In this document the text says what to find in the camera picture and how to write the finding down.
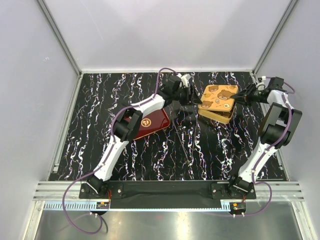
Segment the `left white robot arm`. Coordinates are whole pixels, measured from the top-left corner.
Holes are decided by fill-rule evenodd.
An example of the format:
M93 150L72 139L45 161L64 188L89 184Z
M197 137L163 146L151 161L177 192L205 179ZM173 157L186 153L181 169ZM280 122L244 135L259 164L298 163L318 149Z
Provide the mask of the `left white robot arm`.
M199 98L193 84L184 85L181 81L176 86L164 84L156 94L140 102L125 106L111 122L110 140L97 167L87 177L86 183L90 192L97 198L103 198L108 193L107 182L120 154L126 146L136 138L143 118L155 111L161 110L177 101L182 106L199 105Z

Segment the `gold chocolate box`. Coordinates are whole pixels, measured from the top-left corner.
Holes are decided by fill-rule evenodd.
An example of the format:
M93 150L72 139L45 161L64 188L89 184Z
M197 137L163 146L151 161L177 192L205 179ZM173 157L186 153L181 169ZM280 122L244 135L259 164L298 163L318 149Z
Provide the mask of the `gold chocolate box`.
M222 124L228 124L235 113L235 109L236 109L235 105L233 105L231 110L227 112L199 109L198 114L207 119L217 121Z

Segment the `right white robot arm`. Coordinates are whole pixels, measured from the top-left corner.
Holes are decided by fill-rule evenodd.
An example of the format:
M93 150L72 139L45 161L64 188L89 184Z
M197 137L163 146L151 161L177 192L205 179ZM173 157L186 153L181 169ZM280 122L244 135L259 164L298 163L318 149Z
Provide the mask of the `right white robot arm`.
M283 89L284 79L271 77L268 85L263 82L250 84L244 90L231 96L237 104L248 106L252 102L269 105L258 130L258 142L243 166L233 175L225 188L231 198L245 197L254 191L258 173L269 158L281 147L290 143L302 118L302 111L295 109Z

